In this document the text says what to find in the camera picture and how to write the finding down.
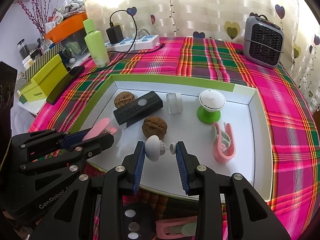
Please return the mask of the pink flower branches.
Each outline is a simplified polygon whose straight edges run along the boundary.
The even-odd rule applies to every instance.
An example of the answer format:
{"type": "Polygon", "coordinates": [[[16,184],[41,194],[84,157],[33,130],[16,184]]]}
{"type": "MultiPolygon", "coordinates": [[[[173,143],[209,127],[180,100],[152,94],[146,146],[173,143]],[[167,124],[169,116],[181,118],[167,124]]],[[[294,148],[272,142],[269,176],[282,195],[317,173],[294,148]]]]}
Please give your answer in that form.
{"type": "Polygon", "coordinates": [[[46,23],[49,17],[51,0],[15,0],[35,25],[42,37],[46,34],[46,23]]]}

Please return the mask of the pink U-shaped clip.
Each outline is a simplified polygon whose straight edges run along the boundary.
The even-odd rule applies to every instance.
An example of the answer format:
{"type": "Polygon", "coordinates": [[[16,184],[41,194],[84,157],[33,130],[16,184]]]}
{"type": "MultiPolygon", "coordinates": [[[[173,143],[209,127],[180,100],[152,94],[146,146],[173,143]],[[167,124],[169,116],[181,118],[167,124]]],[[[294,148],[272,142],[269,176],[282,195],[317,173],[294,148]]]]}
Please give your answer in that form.
{"type": "Polygon", "coordinates": [[[230,123],[224,123],[224,128],[225,130],[222,130],[217,122],[212,125],[213,154],[215,160],[220,164],[229,162],[236,153],[232,126],[230,123]]]}

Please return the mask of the pink clip with green pad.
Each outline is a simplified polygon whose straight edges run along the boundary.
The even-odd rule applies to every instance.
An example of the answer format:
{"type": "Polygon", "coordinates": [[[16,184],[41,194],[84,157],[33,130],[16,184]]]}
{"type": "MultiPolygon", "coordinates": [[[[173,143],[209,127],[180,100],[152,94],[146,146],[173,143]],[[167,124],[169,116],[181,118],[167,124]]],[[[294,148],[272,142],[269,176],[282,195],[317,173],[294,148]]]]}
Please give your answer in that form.
{"type": "Polygon", "coordinates": [[[156,221],[159,239],[195,239],[197,216],[156,221]]]}

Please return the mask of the white mushroom knob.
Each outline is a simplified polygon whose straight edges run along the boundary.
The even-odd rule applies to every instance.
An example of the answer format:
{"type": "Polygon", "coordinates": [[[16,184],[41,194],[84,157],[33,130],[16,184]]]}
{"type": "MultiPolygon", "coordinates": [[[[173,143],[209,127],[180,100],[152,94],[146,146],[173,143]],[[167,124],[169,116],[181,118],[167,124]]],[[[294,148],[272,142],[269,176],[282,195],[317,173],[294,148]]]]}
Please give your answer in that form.
{"type": "Polygon", "coordinates": [[[150,136],[145,142],[145,155],[152,162],[157,162],[160,156],[164,155],[166,151],[170,151],[172,155],[175,155],[176,144],[172,142],[170,146],[167,147],[156,135],[150,136]]]}

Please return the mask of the glass jar black lid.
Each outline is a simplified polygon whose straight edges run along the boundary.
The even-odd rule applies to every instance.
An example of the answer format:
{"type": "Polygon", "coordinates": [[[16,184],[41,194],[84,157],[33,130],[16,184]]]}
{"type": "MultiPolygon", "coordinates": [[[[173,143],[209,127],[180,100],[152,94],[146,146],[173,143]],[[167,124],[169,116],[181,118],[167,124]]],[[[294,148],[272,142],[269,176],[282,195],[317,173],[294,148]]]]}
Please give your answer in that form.
{"type": "Polygon", "coordinates": [[[22,39],[17,43],[17,50],[19,51],[22,59],[25,59],[30,54],[29,48],[27,44],[25,44],[25,39],[22,39]]]}

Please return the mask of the white blue power strip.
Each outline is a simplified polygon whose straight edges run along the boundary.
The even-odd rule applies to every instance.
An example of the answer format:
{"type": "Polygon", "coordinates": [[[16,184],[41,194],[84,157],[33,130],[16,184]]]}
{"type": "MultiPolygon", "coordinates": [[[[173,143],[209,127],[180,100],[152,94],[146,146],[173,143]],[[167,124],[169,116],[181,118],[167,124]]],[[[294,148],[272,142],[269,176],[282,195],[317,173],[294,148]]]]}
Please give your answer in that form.
{"type": "Polygon", "coordinates": [[[125,38],[120,43],[111,44],[110,42],[105,43],[105,47],[108,52],[127,52],[129,49],[131,51],[135,50],[146,50],[154,49],[160,45],[160,40],[158,35],[146,35],[135,41],[133,38],[125,38]]]}

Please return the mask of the plaid bedspread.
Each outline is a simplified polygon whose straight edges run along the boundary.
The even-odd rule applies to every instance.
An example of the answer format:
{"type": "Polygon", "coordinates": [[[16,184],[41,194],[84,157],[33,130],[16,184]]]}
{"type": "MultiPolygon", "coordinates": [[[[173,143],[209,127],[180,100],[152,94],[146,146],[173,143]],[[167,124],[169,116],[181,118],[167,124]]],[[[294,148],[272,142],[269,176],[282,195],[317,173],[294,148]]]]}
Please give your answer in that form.
{"type": "Polygon", "coordinates": [[[247,61],[242,45],[209,38],[163,37],[158,51],[110,55],[114,74],[162,74],[235,83],[258,90],[270,128],[270,208],[292,239],[304,236],[319,208],[319,136],[300,90],[282,68],[247,61]]]}

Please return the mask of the black smartphone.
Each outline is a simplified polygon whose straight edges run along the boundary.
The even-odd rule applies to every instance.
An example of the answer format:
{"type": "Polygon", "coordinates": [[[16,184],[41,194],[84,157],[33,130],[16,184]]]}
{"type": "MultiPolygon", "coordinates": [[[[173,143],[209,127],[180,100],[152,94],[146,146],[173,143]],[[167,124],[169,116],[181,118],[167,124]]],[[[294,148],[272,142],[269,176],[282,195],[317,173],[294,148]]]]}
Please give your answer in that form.
{"type": "Polygon", "coordinates": [[[46,102],[54,105],[64,91],[84,72],[84,70],[85,67],[83,65],[73,67],[49,94],[46,102]]]}

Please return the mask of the black power adapter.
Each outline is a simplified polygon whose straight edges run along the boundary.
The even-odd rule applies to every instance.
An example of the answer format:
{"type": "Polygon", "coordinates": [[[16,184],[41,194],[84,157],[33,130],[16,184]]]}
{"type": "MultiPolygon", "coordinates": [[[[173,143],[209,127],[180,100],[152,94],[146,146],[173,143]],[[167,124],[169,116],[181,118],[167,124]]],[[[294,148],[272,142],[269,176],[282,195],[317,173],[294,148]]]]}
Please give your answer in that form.
{"type": "Polygon", "coordinates": [[[118,44],[124,40],[120,25],[113,25],[106,29],[110,44],[118,44]]]}

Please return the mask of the green lotion bottle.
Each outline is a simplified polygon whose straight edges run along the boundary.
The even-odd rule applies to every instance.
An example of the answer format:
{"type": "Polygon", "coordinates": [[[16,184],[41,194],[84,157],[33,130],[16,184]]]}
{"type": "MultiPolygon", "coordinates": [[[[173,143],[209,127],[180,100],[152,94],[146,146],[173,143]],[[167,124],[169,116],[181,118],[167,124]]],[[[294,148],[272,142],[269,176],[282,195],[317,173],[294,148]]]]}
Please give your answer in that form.
{"type": "Polygon", "coordinates": [[[110,62],[100,31],[95,28],[93,18],[83,21],[86,36],[85,42],[96,66],[105,66],[110,62]]]}

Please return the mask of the yellow-green shoe box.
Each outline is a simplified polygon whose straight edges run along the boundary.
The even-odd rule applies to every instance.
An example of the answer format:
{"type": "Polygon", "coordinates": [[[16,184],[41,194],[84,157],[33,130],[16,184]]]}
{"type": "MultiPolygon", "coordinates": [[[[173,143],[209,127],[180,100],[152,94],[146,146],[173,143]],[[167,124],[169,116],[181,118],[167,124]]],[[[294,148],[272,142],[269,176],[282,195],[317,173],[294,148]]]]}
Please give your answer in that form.
{"type": "Polygon", "coordinates": [[[66,75],[67,69],[57,54],[18,90],[19,101],[24,104],[46,99],[66,75]]]}

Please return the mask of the black round disc holder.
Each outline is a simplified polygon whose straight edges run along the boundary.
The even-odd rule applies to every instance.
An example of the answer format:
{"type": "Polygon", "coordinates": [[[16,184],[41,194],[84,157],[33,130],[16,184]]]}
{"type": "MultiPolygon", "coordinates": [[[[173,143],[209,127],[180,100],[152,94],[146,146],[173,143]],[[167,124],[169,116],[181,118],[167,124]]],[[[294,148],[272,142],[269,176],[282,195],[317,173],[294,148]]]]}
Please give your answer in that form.
{"type": "Polygon", "coordinates": [[[152,207],[145,203],[124,206],[126,239],[156,239],[156,216],[152,207]]]}

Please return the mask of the brown walnut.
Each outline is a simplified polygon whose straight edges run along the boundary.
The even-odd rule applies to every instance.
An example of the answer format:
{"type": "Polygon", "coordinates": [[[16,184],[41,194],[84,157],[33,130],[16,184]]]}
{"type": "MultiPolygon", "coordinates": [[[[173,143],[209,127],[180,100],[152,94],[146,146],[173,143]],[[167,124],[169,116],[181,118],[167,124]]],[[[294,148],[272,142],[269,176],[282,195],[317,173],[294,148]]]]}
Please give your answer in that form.
{"type": "Polygon", "coordinates": [[[155,115],[148,116],[142,124],[142,131],[146,138],[156,135],[160,140],[163,140],[167,133],[167,129],[167,123],[162,118],[155,115]]]}
{"type": "Polygon", "coordinates": [[[116,96],[116,98],[114,99],[114,105],[116,108],[120,108],[127,105],[131,101],[134,101],[135,99],[136,98],[134,94],[132,94],[131,92],[124,91],[116,96]]]}

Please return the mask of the white green suction cup holder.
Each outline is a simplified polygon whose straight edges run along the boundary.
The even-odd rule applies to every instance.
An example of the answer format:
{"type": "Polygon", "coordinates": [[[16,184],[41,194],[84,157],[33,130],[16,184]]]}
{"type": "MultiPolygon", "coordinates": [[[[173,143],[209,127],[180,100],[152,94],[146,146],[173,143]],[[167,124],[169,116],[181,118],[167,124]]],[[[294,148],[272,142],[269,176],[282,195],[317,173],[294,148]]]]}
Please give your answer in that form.
{"type": "Polygon", "coordinates": [[[220,120],[220,111],[226,104],[226,99],[222,93],[214,89],[204,90],[199,95],[199,102],[197,117],[201,122],[213,124],[220,120]]]}

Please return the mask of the black flashlight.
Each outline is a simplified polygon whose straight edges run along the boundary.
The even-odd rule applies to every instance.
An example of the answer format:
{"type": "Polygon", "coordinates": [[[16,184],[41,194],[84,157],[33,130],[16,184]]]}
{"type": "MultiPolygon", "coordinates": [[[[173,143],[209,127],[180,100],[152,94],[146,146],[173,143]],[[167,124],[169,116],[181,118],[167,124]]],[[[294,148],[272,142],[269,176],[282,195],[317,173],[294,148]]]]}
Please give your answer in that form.
{"type": "Polygon", "coordinates": [[[151,91],[114,110],[113,113],[118,124],[126,125],[128,128],[162,107],[161,98],[154,91],[151,91]]]}

